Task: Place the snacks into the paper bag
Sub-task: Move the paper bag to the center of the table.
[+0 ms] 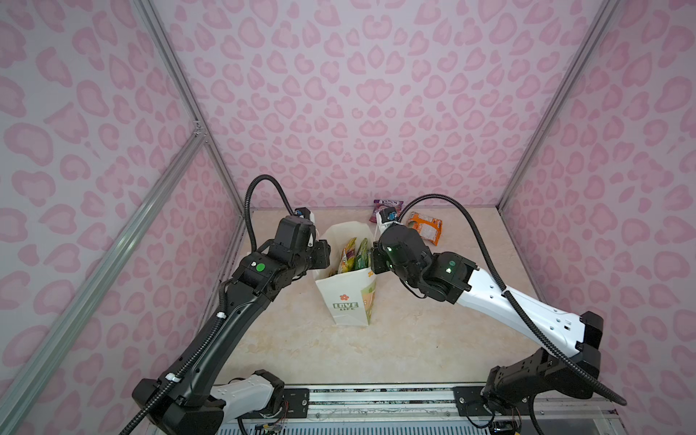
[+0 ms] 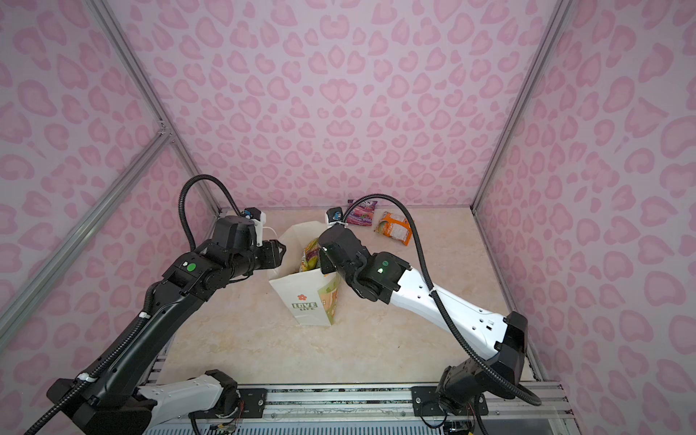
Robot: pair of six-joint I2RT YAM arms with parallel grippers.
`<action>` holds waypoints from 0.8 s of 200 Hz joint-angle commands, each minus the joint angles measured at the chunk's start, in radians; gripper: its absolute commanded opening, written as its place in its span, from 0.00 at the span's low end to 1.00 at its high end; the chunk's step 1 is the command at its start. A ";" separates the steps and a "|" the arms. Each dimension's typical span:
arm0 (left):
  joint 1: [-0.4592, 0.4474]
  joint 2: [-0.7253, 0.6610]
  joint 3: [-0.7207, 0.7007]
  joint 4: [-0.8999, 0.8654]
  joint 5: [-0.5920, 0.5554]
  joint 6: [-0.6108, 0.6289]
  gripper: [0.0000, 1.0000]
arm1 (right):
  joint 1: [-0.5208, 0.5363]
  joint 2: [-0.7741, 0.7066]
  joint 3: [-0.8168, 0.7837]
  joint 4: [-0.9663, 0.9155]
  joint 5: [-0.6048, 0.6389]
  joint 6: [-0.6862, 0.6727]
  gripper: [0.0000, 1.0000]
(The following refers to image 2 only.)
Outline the orange candy bag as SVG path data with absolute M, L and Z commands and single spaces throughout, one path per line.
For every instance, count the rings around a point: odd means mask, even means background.
M 404 246 L 408 246 L 413 237 L 413 231 L 408 219 L 389 211 L 384 212 L 374 231 L 384 237 L 396 240 Z
M 300 273 L 320 268 L 319 251 L 318 239 L 313 239 L 306 245 L 298 270 Z

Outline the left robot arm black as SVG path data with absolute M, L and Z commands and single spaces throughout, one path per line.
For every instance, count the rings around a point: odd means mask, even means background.
M 141 377 L 179 328 L 218 290 L 282 264 L 286 246 L 273 239 L 246 249 L 206 241 L 178 257 L 145 293 L 141 311 L 126 329 L 72 379 L 53 383 L 52 407 L 28 433 L 66 416 L 84 434 L 143 434 L 154 424 L 158 401 L 137 389 Z

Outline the white paper bag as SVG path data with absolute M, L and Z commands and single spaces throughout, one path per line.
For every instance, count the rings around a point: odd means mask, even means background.
M 311 221 L 296 224 L 280 237 L 287 250 L 282 265 L 268 273 L 269 284 L 286 308 L 302 326 L 332 326 L 341 277 L 328 275 L 320 268 L 300 273 L 303 249 L 326 230 L 326 225 Z

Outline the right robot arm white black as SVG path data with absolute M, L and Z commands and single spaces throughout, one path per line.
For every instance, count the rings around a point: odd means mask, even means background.
M 438 406 L 448 413 L 474 405 L 491 393 L 502 399 L 541 404 L 520 383 L 527 351 L 527 318 L 500 315 L 449 291 L 429 285 L 422 273 L 388 252 L 372 254 L 353 231 L 336 224 L 318 239 L 322 268 L 336 271 L 362 299 L 415 313 L 455 337 L 467 360 L 447 367 L 436 388 Z

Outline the purple candy bag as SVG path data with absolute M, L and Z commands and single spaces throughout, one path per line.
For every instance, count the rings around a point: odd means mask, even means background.
M 346 223 L 352 226 L 371 227 L 378 201 L 367 200 L 359 204 L 346 216 Z

